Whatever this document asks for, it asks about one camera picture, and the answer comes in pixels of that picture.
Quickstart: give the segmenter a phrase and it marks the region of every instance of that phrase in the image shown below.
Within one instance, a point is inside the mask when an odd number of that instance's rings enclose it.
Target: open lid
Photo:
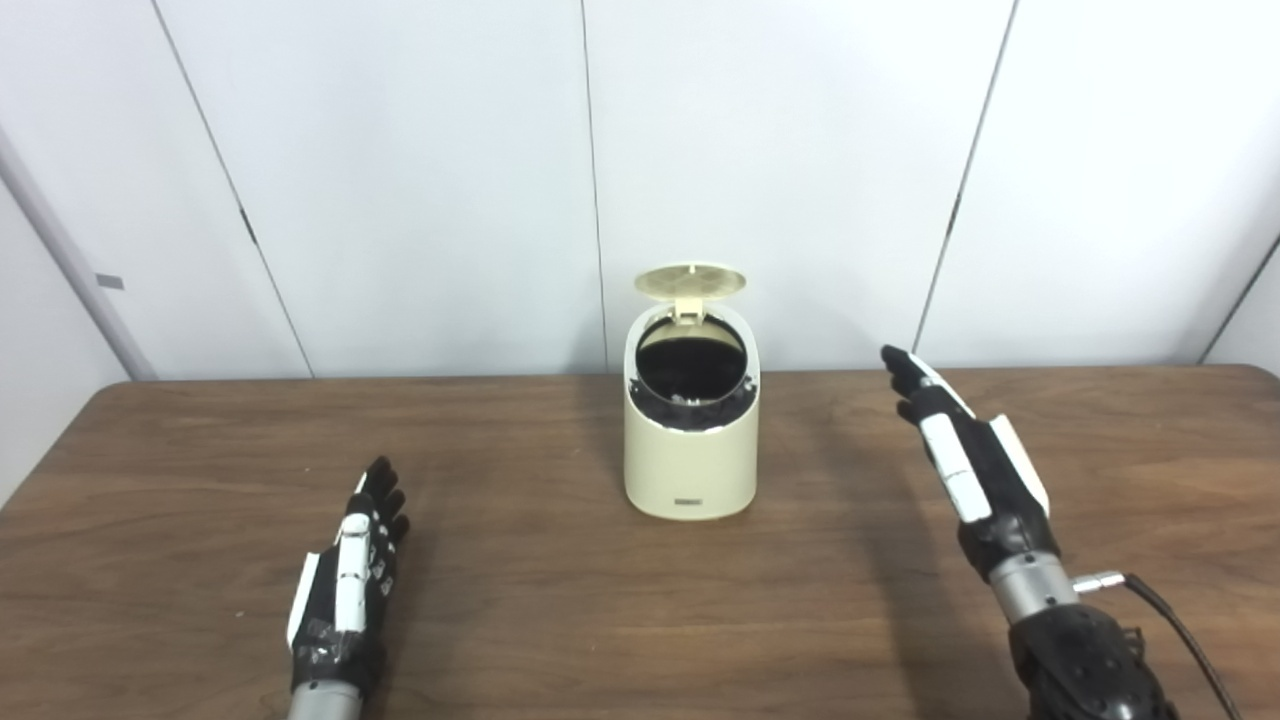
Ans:
[[[684,263],[655,268],[636,277],[636,290],[675,302],[678,324],[700,324],[705,316],[703,301],[728,297],[746,286],[742,273],[710,263]]]

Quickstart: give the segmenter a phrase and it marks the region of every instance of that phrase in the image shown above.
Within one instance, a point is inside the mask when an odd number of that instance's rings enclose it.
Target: wooden table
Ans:
[[[1070,571],[1142,574],[1280,717],[1280,383],[1239,366],[970,370]],[[760,491],[676,524],[621,489],[613,377],[123,384],[0,512],[4,717],[278,719],[307,550],[387,454],[408,492],[371,717],[1019,720],[1005,625],[881,372],[772,374]],[[1184,717],[1220,710],[1129,593]]]

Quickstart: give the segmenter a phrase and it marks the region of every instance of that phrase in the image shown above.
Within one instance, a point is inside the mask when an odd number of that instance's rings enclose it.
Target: trash can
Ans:
[[[671,520],[740,512],[755,497],[760,365],[746,320],[709,301],[742,290],[746,279],[695,263],[650,270],[635,284],[660,305],[627,333],[627,497]]]

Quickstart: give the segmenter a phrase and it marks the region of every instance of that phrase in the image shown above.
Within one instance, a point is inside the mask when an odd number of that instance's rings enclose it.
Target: black cable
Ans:
[[[1178,637],[1183,639],[1187,650],[1192,651],[1192,657],[1196,659],[1196,664],[1199,665],[1201,673],[1204,673],[1204,679],[1208,680],[1211,688],[1213,688],[1213,694],[1217,696],[1217,701],[1222,703],[1222,710],[1226,711],[1226,716],[1231,720],[1243,720],[1240,717],[1240,711],[1235,707],[1235,701],[1231,700],[1231,694],[1226,692],[1226,685],[1222,684],[1222,678],[1217,675],[1217,670],[1210,664],[1208,657],[1204,651],[1201,650],[1196,638],[1192,637],[1192,632],[1183,625],[1183,621],[1174,615],[1174,609],[1165,602],[1165,598],[1151,589],[1151,585],[1142,582],[1138,575],[1126,574],[1124,577],[1124,585],[1134,592],[1138,597],[1146,600],[1161,618],[1169,620],[1169,624],[1174,626],[1174,632]]]

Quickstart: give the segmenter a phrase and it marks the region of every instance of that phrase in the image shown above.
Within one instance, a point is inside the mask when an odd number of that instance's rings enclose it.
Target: robotic hand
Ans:
[[[1082,592],[1137,578],[1066,575],[1050,530],[1048,495],[1009,419],[978,420],[951,386],[910,352],[884,346],[881,357],[904,397],[899,415],[920,430],[960,516],[960,548],[1009,619],[1032,720],[1175,720],[1143,662],[1142,635],[1080,603]]]
[[[396,584],[396,546],[408,532],[404,493],[385,457],[361,475],[332,547],[302,565],[287,641],[293,653],[289,720],[356,720],[376,687],[379,641]]]

